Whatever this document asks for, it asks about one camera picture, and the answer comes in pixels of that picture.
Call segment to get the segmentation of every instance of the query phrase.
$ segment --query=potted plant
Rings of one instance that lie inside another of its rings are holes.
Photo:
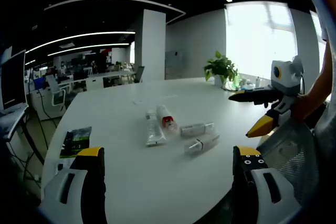
[[[233,81],[238,74],[238,69],[234,69],[235,65],[218,51],[216,51],[216,57],[207,62],[209,64],[204,67],[205,80],[213,76],[217,87],[225,85],[227,79]]]

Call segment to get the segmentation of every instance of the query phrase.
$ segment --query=white pot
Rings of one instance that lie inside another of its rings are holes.
[[[218,88],[221,88],[226,83],[226,79],[224,79],[224,82],[222,82],[222,79],[220,77],[220,75],[215,75],[215,86]]]

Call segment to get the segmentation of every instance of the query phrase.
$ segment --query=mesh chair back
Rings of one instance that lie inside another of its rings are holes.
[[[144,66],[139,66],[138,67],[138,70],[135,74],[135,81],[136,82],[140,82],[141,81],[141,77],[142,77],[142,73],[143,73],[143,70],[144,70]]]
[[[266,164],[282,173],[305,204],[319,183],[314,137],[304,123],[288,120],[257,148]]]

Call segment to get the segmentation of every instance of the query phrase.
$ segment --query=office chair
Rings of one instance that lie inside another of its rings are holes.
[[[138,70],[135,74],[135,77],[134,77],[134,83],[139,83],[139,82],[142,82],[142,74],[143,74],[143,70],[144,70],[144,66],[139,66],[138,67]]]
[[[65,104],[65,95],[66,91],[64,88],[70,88],[70,85],[63,86],[62,88],[59,87],[57,81],[55,80],[54,75],[46,76],[47,82],[49,83],[50,90],[52,93],[51,97],[51,105],[52,106],[60,106]]]

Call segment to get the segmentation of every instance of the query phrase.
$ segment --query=office desk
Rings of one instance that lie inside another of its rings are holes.
[[[230,190],[233,146],[257,147],[245,134],[266,112],[263,105],[229,101],[232,93],[204,78],[144,82],[79,93],[60,121],[43,167],[42,189],[55,175],[67,131],[92,126],[90,146],[105,148],[108,223],[193,223]],[[189,158],[189,140],[166,134],[146,147],[145,112],[164,104],[178,125],[213,121],[219,143]]]
[[[91,74],[91,75],[88,76],[88,78],[105,78],[105,77],[116,77],[116,76],[132,76],[134,74],[135,74],[135,72],[132,72],[132,71],[114,71],[114,72],[107,72],[107,73],[95,73],[95,74]],[[80,80],[74,80],[73,78],[71,78],[69,80],[61,81],[61,83],[59,84],[59,86],[67,85],[67,84],[72,84],[72,83],[75,83],[75,82],[85,81],[86,79],[87,78],[80,79]]]

